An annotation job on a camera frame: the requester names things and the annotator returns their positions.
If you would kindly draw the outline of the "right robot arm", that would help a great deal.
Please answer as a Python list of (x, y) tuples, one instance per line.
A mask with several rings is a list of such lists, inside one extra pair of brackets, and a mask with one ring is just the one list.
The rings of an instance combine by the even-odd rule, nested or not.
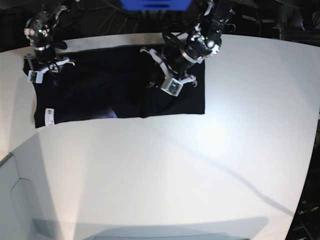
[(69, 11), (71, 6), (71, 0), (45, 0), (40, 12), (26, 22), (23, 32), (34, 52), (24, 57), (29, 65), (28, 82), (41, 84), (45, 74), (49, 73), (53, 78), (53, 84), (57, 86), (63, 66), (75, 65), (69, 57), (61, 57), (56, 53), (57, 49), (66, 50), (67, 43), (54, 41), (59, 18), (61, 14)]

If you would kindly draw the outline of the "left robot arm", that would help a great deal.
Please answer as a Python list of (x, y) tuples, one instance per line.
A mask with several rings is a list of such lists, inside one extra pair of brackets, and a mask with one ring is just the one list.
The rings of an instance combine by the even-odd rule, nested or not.
[(206, 0), (200, 4), (196, 23), (181, 33), (169, 30), (162, 32), (165, 47), (172, 47), (171, 53), (160, 52), (154, 48), (142, 47), (140, 52), (148, 54), (155, 62), (156, 69), (147, 81), (146, 87), (160, 87), (164, 92), (177, 96), (184, 85), (198, 85), (197, 77), (188, 70), (205, 59), (216, 55), (222, 45), (222, 34), (228, 21), (234, 15), (233, 0)]

